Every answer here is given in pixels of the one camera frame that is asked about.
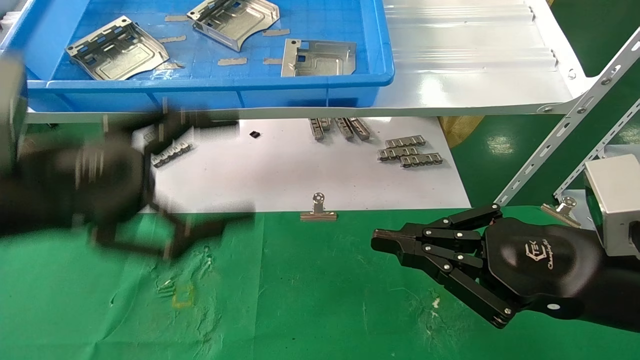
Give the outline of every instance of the blue crate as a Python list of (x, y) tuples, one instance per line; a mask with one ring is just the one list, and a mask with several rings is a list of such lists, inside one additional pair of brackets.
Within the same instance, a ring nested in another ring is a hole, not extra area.
[[(378, 88), (394, 77), (382, 0), (271, 0), (280, 20), (256, 33), (237, 53), (195, 31), (189, 22), (165, 22), (185, 15), (201, 0), (30, 0), (0, 51), (21, 51), (27, 67), (29, 105), (36, 111), (138, 111), (161, 106), (187, 109), (281, 106), (371, 106)], [(124, 81), (96, 81), (70, 63), (65, 48), (125, 15), (155, 38), (186, 35), (164, 44), (169, 61), (184, 69), (145, 72)], [(345, 76), (281, 78), (286, 38), (350, 41), (358, 44), (356, 70)], [(247, 57), (246, 65), (218, 66), (221, 58)]]

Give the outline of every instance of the green floor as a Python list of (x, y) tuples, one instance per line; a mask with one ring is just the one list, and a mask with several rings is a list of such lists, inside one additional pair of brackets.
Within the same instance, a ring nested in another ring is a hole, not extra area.
[[(588, 76), (596, 76), (640, 25), (638, 0), (556, 0), (552, 10)], [(640, 97), (640, 62), (595, 107), (510, 205), (540, 205)], [(560, 115), (485, 117), (452, 149), (471, 205), (493, 201), (560, 121)], [(43, 126), (33, 130), (45, 130)], [(97, 125), (64, 126), (78, 136), (99, 136)], [(636, 116), (612, 143), (640, 143)]]

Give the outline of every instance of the green mat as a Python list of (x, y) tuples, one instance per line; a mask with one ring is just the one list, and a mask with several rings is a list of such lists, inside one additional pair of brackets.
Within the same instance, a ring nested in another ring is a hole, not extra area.
[[(521, 313), (499, 331), (372, 230), (455, 210), (258, 214), (172, 265), (107, 252), (84, 231), (0, 243), (0, 359), (637, 359), (638, 334)], [(533, 207), (508, 208), (534, 224)], [(128, 227), (160, 241), (154, 215)]]

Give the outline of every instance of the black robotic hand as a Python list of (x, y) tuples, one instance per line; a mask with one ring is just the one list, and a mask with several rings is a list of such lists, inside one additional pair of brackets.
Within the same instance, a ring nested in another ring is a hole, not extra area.
[[(156, 204), (151, 157), (192, 127), (236, 124), (210, 119), (206, 113), (171, 111), (105, 123), (103, 142), (63, 146), (46, 138), (35, 143), (28, 139), (13, 170), (0, 177), (0, 236), (89, 224), (99, 245), (177, 258), (195, 241), (219, 235), (226, 221), (195, 225)], [(153, 136), (141, 153), (131, 147), (132, 133), (148, 126)], [(173, 240), (164, 248), (116, 241), (118, 223), (146, 206), (173, 224)]]
[(377, 229), (371, 247), (426, 272), (499, 329), (532, 310), (640, 332), (640, 260), (608, 257), (594, 231), (526, 224), (492, 204)]

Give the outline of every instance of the metal bracket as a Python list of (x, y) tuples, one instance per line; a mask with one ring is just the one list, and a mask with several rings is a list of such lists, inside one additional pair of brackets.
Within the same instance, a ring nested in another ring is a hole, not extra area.
[(536, 149), (516, 176), (507, 184), (495, 199), (496, 203), (504, 206), (513, 199), (514, 195), (520, 191), (524, 184), (540, 168), (540, 165), (554, 153), (562, 141), (580, 124), (591, 109), (602, 100), (609, 89), (631, 68), (631, 65), (640, 57), (640, 51), (638, 51), (640, 45), (638, 44), (640, 44), (640, 28), (627, 40), (627, 43), (618, 51), (602, 73), (600, 73), (598, 81), (582, 95), (573, 109), (560, 120), (545, 141)]
[(300, 221), (336, 221), (338, 215), (324, 211), (324, 194), (315, 193), (313, 197), (314, 210), (310, 213), (300, 213)]
[(240, 51), (249, 36), (280, 18), (280, 9), (266, 0), (205, 0), (187, 16), (197, 31)]
[(542, 204), (540, 208), (542, 211), (570, 226), (580, 227), (582, 224), (571, 217), (571, 210), (575, 208), (576, 205), (577, 203), (573, 197), (565, 196), (556, 208), (547, 204)]
[[(308, 44), (307, 49), (301, 46)], [(281, 76), (351, 75), (356, 70), (356, 43), (288, 38)]]
[(126, 16), (67, 47), (72, 62), (96, 80), (125, 80), (169, 60), (160, 42)]
[(589, 152), (589, 154), (584, 158), (584, 160), (582, 160), (582, 162), (580, 163), (580, 165), (578, 165), (575, 170), (573, 170), (571, 172), (571, 174), (564, 180), (564, 182), (562, 183), (562, 185), (560, 185), (560, 187), (558, 189), (556, 189), (554, 191), (554, 197), (560, 201), (561, 197), (562, 197), (562, 193), (566, 190), (566, 188), (573, 182), (573, 180), (578, 177), (578, 175), (580, 175), (580, 173), (584, 170), (584, 164), (587, 161), (591, 161), (593, 159), (595, 159), (596, 157), (601, 158), (601, 152), (604, 150), (604, 147), (611, 141), (611, 139), (613, 139), (614, 136), (616, 136), (616, 134), (618, 134), (620, 132), (620, 130), (622, 130), (622, 128), (627, 124), (627, 122), (629, 122), (629, 120), (631, 120), (631, 118), (636, 114), (636, 112), (638, 112), (640, 110), (640, 99), (638, 99), (636, 101), (635, 104), (633, 104), (631, 106), (631, 108), (629, 108), (629, 110), (627, 110), (627, 112), (622, 115), (622, 118), (620, 118), (620, 120), (618, 120), (618, 122), (613, 125), (613, 127), (611, 128), (611, 131), (609, 131), (603, 138), (602, 140), (600, 140), (600, 142), (598, 142), (598, 144), (596, 145), (596, 147), (593, 148), (593, 150), (591, 150)]

